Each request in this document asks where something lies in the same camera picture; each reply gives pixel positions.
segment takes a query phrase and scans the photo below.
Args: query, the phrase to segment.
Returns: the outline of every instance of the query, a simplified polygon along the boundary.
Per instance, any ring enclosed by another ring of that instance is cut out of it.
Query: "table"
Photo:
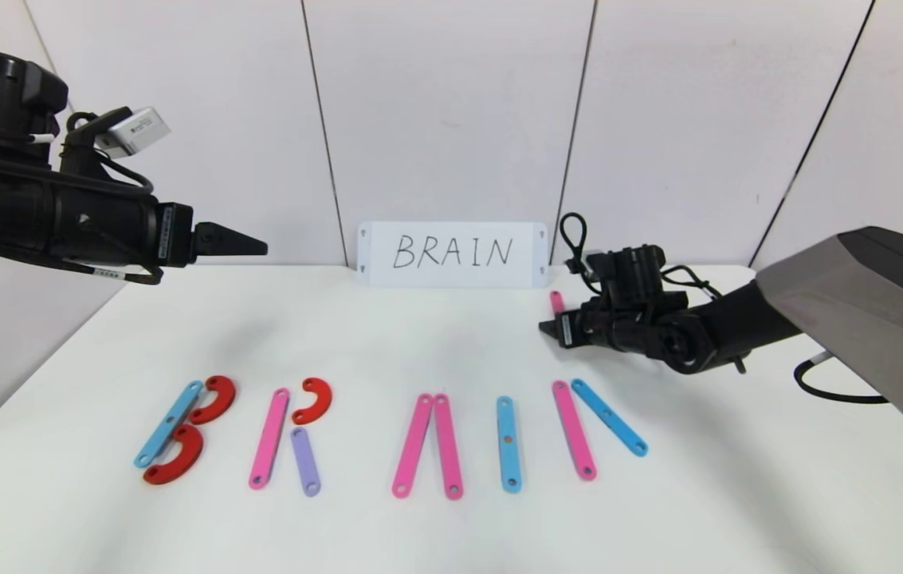
[[[721,291],[750,269],[699,266]],[[565,304],[589,297],[553,269]],[[694,302],[704,298],[696,294]],[[0,408],[0,573],[903,572],[903,417],[793,382],[819,346],[753,352],[747,375],[678,375],[539,334],[547,290],[370,289],[345,268],[203,266],[130,285]],[[166,486],[133,458],[186,383],[239,395]],[[302,494],[286,425],[247,486],[270,393],[334,388]],[[583,378],[649,443],[632,455],[576,401],[599,476],[575,475],[550,385]],[[827,363],[812,383],[866,392]],[[390,492],[418,393],[446,392],[465,496],[441,490],[433,425],[414,490]],[[495,399],[516,400],[524,488],[499,480]]]

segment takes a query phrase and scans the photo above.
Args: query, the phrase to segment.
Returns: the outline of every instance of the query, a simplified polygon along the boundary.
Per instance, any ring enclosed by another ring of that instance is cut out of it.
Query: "robotic arm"
[[[578,246],[564,231],[569,218],[582,224]],[[805,333],[827,353],[796,368],[801,388],[846,403],[892,403],[903,414],[902,234],[874,226],[841,233],[720,295],[683,265],[662,271],[665,254],[655,245],[584,258],[585,219],[564,215],[560,229],[574,254],[568,268],[597,292],[581,308],[540,324],[563,348],[598,345],[636,352],[684,374],[725,364],[744,373],[751,349]],[[674,280],[677,272],[687,273],[691,282]],[[685,292],[665,291],[665,282],[702,288],[713,300],[689,309]],[[805,371],[830,356],[881,395],[835,395],[807,385]]]
[[[73,113],[61,170],[51,170],[54,114],[68,98],[57,76],[0,53],[0,257],[155,285],[161,266],[181,268],[201,255],[266,254],[265,243],[224,226],[193,228],[192,207],[157,201],[149,179],[116,163],[168,133],[153,108]],[[94,265],[140,265],[147,273]]]

